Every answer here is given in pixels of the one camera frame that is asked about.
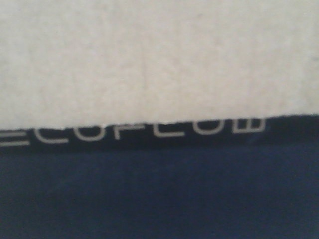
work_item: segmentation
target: dark blue cloth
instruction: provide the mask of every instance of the dark blue cloth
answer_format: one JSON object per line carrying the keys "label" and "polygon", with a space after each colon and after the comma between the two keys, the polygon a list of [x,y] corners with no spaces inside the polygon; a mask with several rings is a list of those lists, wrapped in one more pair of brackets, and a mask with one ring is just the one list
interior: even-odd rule
{"label": "dark blue cloth", "polygon": [[1,155],[1,239],[317,239],[319,143]]}

